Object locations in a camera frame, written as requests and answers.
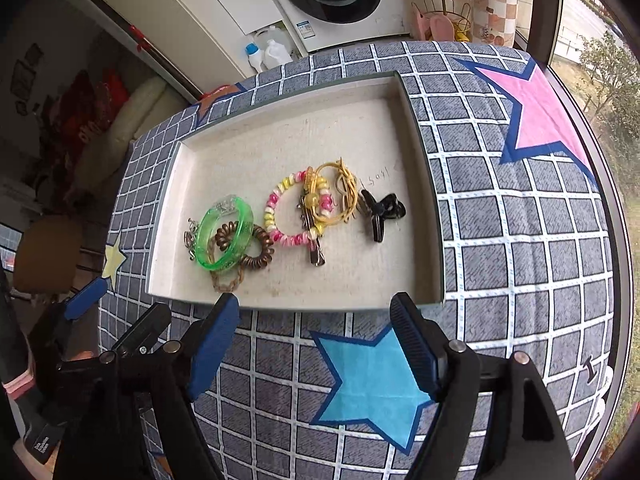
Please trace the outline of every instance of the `screw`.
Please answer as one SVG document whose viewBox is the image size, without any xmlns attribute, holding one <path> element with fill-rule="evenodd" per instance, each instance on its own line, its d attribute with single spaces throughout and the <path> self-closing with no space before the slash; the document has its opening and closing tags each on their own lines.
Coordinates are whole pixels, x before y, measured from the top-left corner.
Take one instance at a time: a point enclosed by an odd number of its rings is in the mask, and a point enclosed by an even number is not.
<svg viewBox="0 0 640 480">
<path fill-rule="evenodd" d="M 525 365 L 530 361 L 529 356 L 521 351 L 514 352 L 513 359 L 521 365 Z"/>
<path fill-rule="evenodd" d="M 111 350 L 107 350 L 106 352 L 102 352 L 100 354 L 100 362 L 103 365 L 107 365 L 112 362 L 116 358 L 116 352 L 112 352 Z"/>
<path fill-rule="evenodd" d="M 460 339 L 452 339 L 449 341 L 449 348 L 454 352 L 462 353 L 466 350 L 466 344 L 464 341 L 460 341 Z"/>
<path fill-rule="evenodd" d="M 167 341 L 162 345 L 162 350 L 164 350 L 167 354 L 175 354 L 181 347 L 180 341 L 176 341 L 172 339 L 171 341 Z"/>
</svg>

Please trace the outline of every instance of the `spiral hair tie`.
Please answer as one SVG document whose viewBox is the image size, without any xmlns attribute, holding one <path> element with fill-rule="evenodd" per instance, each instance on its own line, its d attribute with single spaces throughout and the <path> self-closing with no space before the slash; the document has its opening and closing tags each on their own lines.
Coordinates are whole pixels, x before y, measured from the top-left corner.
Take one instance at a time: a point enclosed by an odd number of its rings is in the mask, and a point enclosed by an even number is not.
<svg viewBox="0 0 640 480">
<path fill-rule="evenodd" d="M 216 245 L 221 251 L 226 251 L 231 245 L 231 240 L 234 238 L 236 229 L 238 228 L 238 222 L 229 222 L 228 224 L 222 224 L 222 226 L 216 232 Z M 259 225 L 254 224 L 253 237 L 258 240 L 260 244 L 260 255 L 249 256 L 243 254 L 240 258 L 240 266 L 245 269 L 264 269 L 271 260 L 273 260 L 273 240 L 269 238 L 269 234 Z"/>
<path fill-rule="evenodd" d="M 269 195 L 269 199 L 264 207 L 264 226 L 266 231 L 274 242 L 279 242 L 285 247 L 307 245 L 310 241 L 316 240 L 319 236 L 322 236 L 322 232 L 324 232 L 324 225 L 316 223 L 314 227 L 311 227 L 306 231 L 302 231 L 295 235 L 286 235 L 280 231 L 276 225 L 275 209 L 280 197 L 294 184 L 306 182 L 306 173 L 306 171 L 299 171 L 286 176 L 282 182 L 279 182 L 273 189 L 273 192 Z M 331 211 L 334 209 L 334 199 L 329 191 L 329 183 L 324 177 L 317 177 L 314 179 L 314 182 L 315 189 L 318 190 L 318 193 L 316 194 L 318 199 L 311 208 L 311 211 L 316 216 L 329 218 Z"/>
</svg>

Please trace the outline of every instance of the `metal hair clip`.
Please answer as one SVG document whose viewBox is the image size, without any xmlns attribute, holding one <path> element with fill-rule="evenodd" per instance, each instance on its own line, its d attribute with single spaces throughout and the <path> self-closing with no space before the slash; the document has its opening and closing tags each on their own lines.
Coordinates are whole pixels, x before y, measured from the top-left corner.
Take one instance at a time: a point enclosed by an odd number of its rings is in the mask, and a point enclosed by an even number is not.
<svg viewBox="0 0 640 480">
<path fill-rule="evenodd" d="M 311 211 L 309 211 L 305 206 L 304 194 L 300 196 L 298 207 L 300 208 L 300 211 L 302 211 L 302 215 L 300 216 L 300 219 L 302 220 L 302 227 L 306 230 L 310 230 L 312 227 L 315 227 Z M 309 258 L 311 259 L 311 263 L 316 267 L 324 265 L 324 254 L 322 254 L 322 250 L 320 249 L 320 237 L 317 237 L 315 240 L 309 240 Z"/>
<path fill-rule="evenodd" d="M 198 223 L 189 218 L 189 230 L 184 232 L 184 246 L 189 250 L 189 257 L 191 261 L 196 258 L 195 245 L 197 235 Z"/>
<path fill-rule="evenodd" d="M 373 225 L 373 239 L 380 243 L 385 236 L 385 220 L 390 218 L 402 218 L 406 215 L 404 204 L 398 200 L 395 193 L 385 196 L 380 202 L 376 202 L 373 195 L 363 189 L 360 194 L 367 204 L 371 213 L 371 224 Z"/>
</svg>

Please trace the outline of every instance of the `road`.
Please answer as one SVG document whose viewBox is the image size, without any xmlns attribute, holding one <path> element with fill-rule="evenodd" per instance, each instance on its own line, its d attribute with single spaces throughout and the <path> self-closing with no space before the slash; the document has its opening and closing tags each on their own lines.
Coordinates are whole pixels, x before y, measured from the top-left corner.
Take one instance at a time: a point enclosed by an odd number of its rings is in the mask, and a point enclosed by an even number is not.
<svg viewBox="0 0 640 480">
<path fill-rule="evenodd" d="M 587 40 L 602 38 L 607 30 L 607 24 L 580 0 L 564 0 L 555 53 L 578 62 L 582 51 L 580 36 Z"/>
</svg>

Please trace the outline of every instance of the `white tray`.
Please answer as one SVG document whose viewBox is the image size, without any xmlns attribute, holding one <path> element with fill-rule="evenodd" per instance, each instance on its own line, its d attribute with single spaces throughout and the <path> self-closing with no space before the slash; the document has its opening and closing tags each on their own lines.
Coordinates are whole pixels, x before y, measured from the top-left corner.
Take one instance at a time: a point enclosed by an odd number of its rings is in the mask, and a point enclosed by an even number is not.
<svg viewBox="0 0 640 480">
<path fill-rule="evenodd" d="M 441 302 L 442 236 L 431 172 L 409 99 L 399 77 L 389 75 L 284 96 L 183 140 L 164 182 L 148 293 L 215 302 L 219 294 L 209 273 L 190 261 L 184 247 L 188 219 L 199 221 L 220 197 L 236 194 L 262 224 L 265 202 L 283 177 L 340 157 L 377 200 L 396 193 L 407 216 L 385 222 L 381 244 L 372 239 L 370 219 L 359 212 L 348 224 L 327 228 L 321 239 L 322 267 L 309 262 L 306 248 L 275 244 L 266 269 L 245 272 L 235 292 L 241 306 L 387 308 L 391 296 L 402 290 L 417 304 Z M 287 191 L 276 208 L 276 222 L 286 234 L 302 231 L 294 207 L 298 187 Z M 340 197 L 335 189 L 332 193 Z"/>
</svg>

